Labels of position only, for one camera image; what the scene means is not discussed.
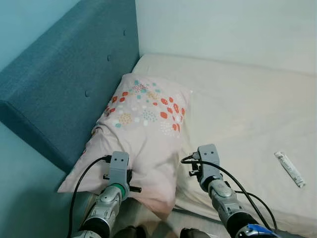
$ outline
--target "tube of cream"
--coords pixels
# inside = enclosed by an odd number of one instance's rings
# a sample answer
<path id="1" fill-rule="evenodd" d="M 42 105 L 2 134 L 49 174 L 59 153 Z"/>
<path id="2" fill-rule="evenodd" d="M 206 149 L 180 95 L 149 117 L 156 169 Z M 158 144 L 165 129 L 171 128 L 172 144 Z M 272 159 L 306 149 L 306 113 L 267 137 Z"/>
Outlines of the tube of cream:
<path id="1" fill-rule="evenodd" d="M 293 165 L 293 163 L 284 154 L 284 152 L 278 151 L 278 152 L 275 152 L 274 155 L 280 161 L 283 168 L 287 171 L 287 173 L 293 179 L 293 181 L 296 183 L 296 185 L 298 187 L 302 188 L 306 183 L 305 183 L 304 179 L 302 178 L 301 174 L 298 172 L 298 170 Z"/>

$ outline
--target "teal upholstered headboard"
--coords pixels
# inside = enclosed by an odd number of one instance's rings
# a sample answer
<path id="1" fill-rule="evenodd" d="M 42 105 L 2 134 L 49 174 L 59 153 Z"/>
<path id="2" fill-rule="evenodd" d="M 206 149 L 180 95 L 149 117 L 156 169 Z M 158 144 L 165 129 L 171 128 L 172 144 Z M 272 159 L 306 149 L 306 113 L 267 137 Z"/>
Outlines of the teal upholstered headboard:
<path id="1" fill-rule="evenodd" d="M 134 0 L 81 0 L 0 73 L 0 120 L 68 172 L 138 59 Z"/>

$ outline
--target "pillow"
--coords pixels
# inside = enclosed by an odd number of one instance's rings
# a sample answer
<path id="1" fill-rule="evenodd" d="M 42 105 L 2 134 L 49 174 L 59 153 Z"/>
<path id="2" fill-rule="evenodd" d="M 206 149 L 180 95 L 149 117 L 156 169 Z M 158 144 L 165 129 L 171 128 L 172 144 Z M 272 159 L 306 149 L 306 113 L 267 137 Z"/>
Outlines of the pillow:
<path id="1" fill-rule="evenodd" d="M 160 218 L 175 204 L 178 151 L 190 91 L 163 78 L 126 74 L 93 129 L 93 136 L 59 188 L 71 192 L 83 171 L 96 159 L 124 151 L 130 156 L 130 193 Z M 108 164 L 99 162 L 83 178 L 79 191 L 100 193 L 107 185 Z"/>

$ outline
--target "black cable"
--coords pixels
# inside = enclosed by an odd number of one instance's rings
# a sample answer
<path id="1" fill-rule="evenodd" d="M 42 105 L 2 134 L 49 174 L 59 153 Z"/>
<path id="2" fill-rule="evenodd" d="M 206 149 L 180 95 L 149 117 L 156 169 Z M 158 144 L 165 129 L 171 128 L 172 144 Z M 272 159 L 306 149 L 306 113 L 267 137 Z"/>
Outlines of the black cable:
<path id="1" fill-rule="evenodd" d="M 244 189 L 244 187 L 239 183 L 239 181 L 231 173 L 229 173 L 227 170 L 223 169 L 222 167 L 220 167 L 220 166 L 218 166 L 218 165 L 216 165 L 214 163 L 208 162 L 208 161 L 186 161 L 186 160 L 188 160 L 190 158 L 192 158 L 192 156 L 188 156 L 188 157 L 182 159 L 181 163 L 182 164 L 205 164 L 205 165 L 210 165 L 210 166 L 213 166 L 213 167 L 219 169 L 220 171 L 224 172 L 225 174 L 227 174 L 238 185 L 238 187 L 243 191 L 243 193 L 247 197 L 248 201 L 251 203 L 252 207 L 254 208 L 255 212 L 257 213 L 257 215 L 259 216 L 259 218 L 261 219 L 261 221 L 263 222 L 265 227 L 268 228 L 269 230 L 272 230 L 271 227 L 266 222 L 266 220 L 263 217 L 263 215 L 261 214 L 261 212 L 259 211 L 259 209 L 257 208 L 257 206 L 255 205 L 255 203 L 253 202 L 253 200 L 251 199 L 251 197 L 248 195 L 247 191 Z"/>
<path id="2" fill-rule="evenodd" d="M 76 194 L 77 194 L 77 190 L 79 187 L 79 184 L 81 182 L 81 180 L 83 180 L 83 177 L 85 176 L 85 174 L 87 173 L 87 171 L 97 162 L 99 162 L 100 160 L 106 160 L 107 157 L 101 157 L 95 161 L 93 161 L 87 168 L 86 170 L 83 172 L 83 174 L 81 175 L 81 177 L 79 178 L 77 185 L 75 187 L 75 190 L 73 192 L 73 197 L 71 199 L 71 203 L 70 203 L 70 209 L 69 209 L 69 226 L 68 226 L 68 235 L 67 238 L 71 238 L 71 232 L 73 230 L 73 209 L 74 209 L 74 203 L 75 203 L 75 198 L 76 198 Z"/>
<path id="3" fill-rule="evenodd" d="M 236 193 L 241 193 L 241 194 L 244 194 L 243 191 L 235 191 Z M 248 192 L 248 195 L 249 196 L 252 196 L 254 198 L 256 198 L 260 203 L 262 203 L 262 205 L 267 209 L 268 213 L 270 214 L 271 218 L 272 218 L 272 221 L 273 221 L 273 224 L 274 224 L 274 229 L 275 231 L 277 231 L 277 224 L 276 224 L 276 220 L 274 218 L 274 215 L 273 213 L 271 212 L 271 210 L 269 209 L 269 207 L 265 204 L 265 202 L 263 202 L 258 196 Z"/>

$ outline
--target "mattress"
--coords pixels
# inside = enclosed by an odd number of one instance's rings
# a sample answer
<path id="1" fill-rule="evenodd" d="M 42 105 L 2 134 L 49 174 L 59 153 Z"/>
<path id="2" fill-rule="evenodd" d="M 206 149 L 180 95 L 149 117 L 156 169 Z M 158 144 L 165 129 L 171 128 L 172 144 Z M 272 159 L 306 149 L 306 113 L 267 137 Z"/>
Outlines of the mattress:
<path id="1" fill-rule="evenodd" d="M 271 208 L 280 230 L 317 237 L 316 85 L 312 75 L 164 55 L 145 55 L 134 73 L 161 76 L 193 91 L 183 156 L 215 144 L 220 165 Z M 306 181 L 298 188 L 274 152 L 284 151 Z M 190 167 L 178 171 L 176 206 L 218 219 Z M 237 190 L 237 186 L 228 180 Z M 246 198 L 238 195 L 256 220 Z M 272 226 L 269 214 L 259 205 Z"/>

